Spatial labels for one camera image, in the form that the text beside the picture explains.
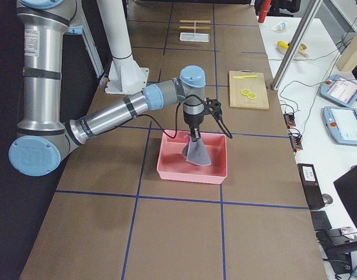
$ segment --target blue tape line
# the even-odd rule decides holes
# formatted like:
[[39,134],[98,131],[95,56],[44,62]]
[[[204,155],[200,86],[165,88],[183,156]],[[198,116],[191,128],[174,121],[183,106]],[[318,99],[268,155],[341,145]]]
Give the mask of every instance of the blue tape line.
[[309,210],[305,206],[289,206],[289,205],[275,205],[275,204],[257,204],[257,203],[244,203],[244,202],[229,202],[224,201],[223,204],[226,205],[240,205],[240,206],[254,206],[254,207],[269,207],[269,208],[285,208],[285,209],[302,209]]
[[241,51],[242,54],[267,54],[265,51]]
[[173,50],[173,51],[210,51],[213,52],[215,50],[203,50],[200,48],[159,48],[159,47],[138,47],[138,46],[133,46],[131,48],[145,48],[149,50]]
[[127,22],[169,23],[169,22],[156,22],[156,21],[153,21],[153,20],[135,20],[135,19],[128,19]]
[[225,227],[224,227],[224,204],[223,185],[220,185],[220,212],[221,212],[221,243],[223,254],[223,280],[226,280],[226,255],[225,255]]
[[141,181],[142,181],[142,175],[144,173],[144,168],[145,168],[145,160],[146,160],[146,155],[148,153],[148,146],[149,146],[149,138],[150,138],[150,131],[151,131],[151,125],[152,122],[150,122],[150,126],[149,126],[149,132],[148,132],[148,136],[146,137],[146,144],[145,144],[145,151],[143,153],[143,159],[142,159],[142,166],[141,166],[141,172],[139,175],[139,180],[138,180],[138,188],[137,188],[137,194],[136,194],[136,201],[134,204],[134,209],[133,209],[133,215],[132,215],[132,221],[131,221],[131,227],[129,230],[129,236],[128,236],[128,243],[127,243],[127,248],[125,249],[125,257],[124,257],[124,263],[122,266],[122,273],[121,273],[121,280],[124,280],[125,277],[125,271],[127,269],[127,261],[128,261],[128,255],[130,252],[130,245],[131,245],[131,239],[132,239],[132,233],[133,233],[133,227],[134,227],[134,220],[136,217],[136,212],[137,212],[137,205],[138,205],[138,198],[139,198],[139,191],[141,189]]
[[205,200],[205,199],[191,199],[191,198],[175,198],[175,197],[151,197],[148,195],[141,195],[139,198],[143,198],[146,200],[169,200],[169,201],[184,201],[184,202],[199,202],[199,203],[212,203],[212,204],[220,204],[220,201],[214,200]]
[[160,83],[160,77],[162,76],[162,69],[161,68],[159,68],[159,75],[158,75],[158,77],[157,77],[157,82],[158,83]]
[[172,2],[171,12],[169,14],[168,29],[167,29],[167,34],[166,34],[166,41],[164,42],[165,45],[164,45],[164,49],[163,49],[163,55],[165,55],[165,53],[166,53],[167,40],[168,40],[168,34],[169,34],[169,27],[171,26],[171,18],[172,18],[172,13],[173,13],[173,5],[174,5],[174,2]]
[[213,28],[213,57],[215,59],[215,85],[216,85],[216,99],[218,99],[218,67],[216,57],[216,33],[215,33],[215,6],[212,4],[212,28]]
[[246,27],[259,27],[259,25],[247,25],[247,24],[231,24],[231,23],[217,23],[219,26],[246,26]]
[[56,193],[63,193],[63,194],[90,194],[90,195],[102,195],[107,197],[130,197],[135,198],[135,195],[131,194],[112,194],[107,192],[93,192],[93,191],[67,191],[67,190],[56,190]]
[[131,195],[131,194],[112,194],[107,192],[90,192],[90,191],[65,191],[57,190],[56,193],[67,193],[67,194],[86,194],[86,195],[104,195],[111,197],[129,197],[129,198],[141,198],[147,200],[169,200],[169,201],[186,201],[186,202],[200,202],[200,203],[211,203],[211,204],[225,204],[225,205],[240,205],[240,206],[255,206],[255,207],[269,207],[269,208],[286,208],[286,209],[308,209],[308,207],[303,206],[291,206],[291,205],[277,205],[277,204],[258,204],[258,203],[246,203],[246,202],[232,202],[232,201],[214,201],[205,199],[191,199],[191,198],[174,198],[174,197],[152,197],[148,195]]
[[[131,125],[122,125],[118,128],[132,128],[132,129],[139,129],[139,130],[154,130],[154,131],[159,131],[160,128],[148,128],[148,127],[134,127]],[[219,131],[206,131],[203,130],[202,132],[204,133],[213,133],[213,134],[223,134],[223,132]],[[267,137],[267,138],[282,138],[282,139],[289,139],[288,136],[283,136],[283,135],[268,135],[268,134],[248,134],[248,133],[239,133],[239,132],[232,132],[233,135],[241,135],[241,136],[250,136],[250,137]]]

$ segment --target white table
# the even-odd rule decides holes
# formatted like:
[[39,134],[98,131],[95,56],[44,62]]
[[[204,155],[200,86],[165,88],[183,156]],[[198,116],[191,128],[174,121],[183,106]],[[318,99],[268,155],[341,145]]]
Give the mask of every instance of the white table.
[[[286,43],[291,41],[294,32],[299,24],[299,18],[292,17],[267,17],[264,23],[260,23],[260,30],[263,37],[266,52],[269,58],[269,65],[273,76],[276,74],[283,55],[277,50],[277,41],[282,40]],[[282,33],[276,33],[271,30],[272,27],[281,23],[287,22],[287,30]],[[315,59],[329,54],[336,50],[336,46],[325,27],[319,19],[314,19],[309,31],[305,35],[303,44],[307,46],[306,53],[309,54],[309,59]],[[278,93],[288,99],[293,100],[299,105],[299,110],[295,114],[296,128],[303,132],[304,122],[306,127],[303,134],[303,150],[298,151],[295,156],[296,163],[310,163],[314,165],[318,183],[321,192],[332,196],[334,202],[323,208],[329,218],[332,228],[341,228],[350,226],[355,228],[346,209],[344,208],[333,182],[350,170],[351,166],[357,165],[357,147],[336,145],[330,137],[327,128],[324,125],[322,118],[322,108],[325,106],[335,106],[335,104],[315,95],[319,85],[314,87],[307,87],[297,82],[285,87],[292,81],[299,81],[307,85],[314,85],[321,82],[324,78],[329,76],[326,73],[330,65],[333,65],[333,60],[338,56],[338,51],[334,51],[330,55],[312,61],[296,61],[294,60],[286,73]],[[303,60],[304,57],[299,56],[296,59]],[[341,74],[346,78],[353,79],[350,72],[340,72],[335,66],[331,75]],[[287,104],[291,105],[296,110],[296,104],[285,100]],[[334,273],[331,270],[330,264],[326,262],[327,274],[329,279],[334,279]]]

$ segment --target label sticker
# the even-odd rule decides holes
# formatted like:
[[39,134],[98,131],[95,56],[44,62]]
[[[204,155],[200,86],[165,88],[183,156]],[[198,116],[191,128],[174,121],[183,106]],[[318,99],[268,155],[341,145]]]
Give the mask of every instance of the label sticker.
[[304,174],[304,179],[306,181],[311,181],[315,182],[314,174],[313,174],[313,169],[310,166],[303,166],[303,174]]
[[40,55],[40,31],[25,29],[24,37],[24,55],[38,57]]

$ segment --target pink plastic tray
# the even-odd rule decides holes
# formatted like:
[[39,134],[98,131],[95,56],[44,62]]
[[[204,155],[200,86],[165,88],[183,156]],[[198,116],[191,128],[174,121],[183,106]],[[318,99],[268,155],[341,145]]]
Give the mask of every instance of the pink plastic tray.
[[[169,135],[174,135],[172,130],[166,130],[166,132]],[[156,167],[160,178],[221,184],[228,175],[225,135],[201,132],[203,143],[207,148],[212,164],[210,166],[197,166],[187,162],[181,153],[187,144],[184,137],[188,134],[189,132],[179,131],[175,139],[163,134]]]

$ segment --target wooden cutting board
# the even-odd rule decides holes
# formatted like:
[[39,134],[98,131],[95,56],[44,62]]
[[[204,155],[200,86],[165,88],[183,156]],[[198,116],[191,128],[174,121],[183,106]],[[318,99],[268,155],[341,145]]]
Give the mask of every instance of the wooden cutting board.
[[[257,75],[257,78],[233,78],[233,76],[248,75]],[[248,89],[255,93],[257,97],[249,99],[247,96],[241,94],[243,89]],[[270,105],[263,73],[229,71],[229,100],[230,107],[268,110]]]

